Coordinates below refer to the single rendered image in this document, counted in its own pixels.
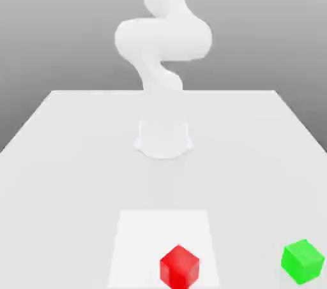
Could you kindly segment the small red cube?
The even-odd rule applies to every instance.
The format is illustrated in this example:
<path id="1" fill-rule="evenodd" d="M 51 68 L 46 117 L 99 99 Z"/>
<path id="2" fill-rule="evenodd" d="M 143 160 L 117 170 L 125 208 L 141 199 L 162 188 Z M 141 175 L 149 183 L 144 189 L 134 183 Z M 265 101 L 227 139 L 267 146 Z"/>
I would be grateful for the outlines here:
<path id="1" fill-rule="evenodd" d="M 160 260 L 160 279 L 170 289 L 189 289 L 199 277 L 200 260 L 181 245 Z"/>

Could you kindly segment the small green cube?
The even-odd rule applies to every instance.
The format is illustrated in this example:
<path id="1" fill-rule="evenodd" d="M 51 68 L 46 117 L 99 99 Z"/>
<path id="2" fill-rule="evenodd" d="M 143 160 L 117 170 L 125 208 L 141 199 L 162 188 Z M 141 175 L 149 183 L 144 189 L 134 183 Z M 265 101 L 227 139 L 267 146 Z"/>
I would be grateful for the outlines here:
<path id="1" fill-rule="evenodd" d="M 319 277 L 324 261 L 325 256 L 308 240 L 302 239 L 284 247 L 281 267 L 298 285 L 302 285 Z"/>

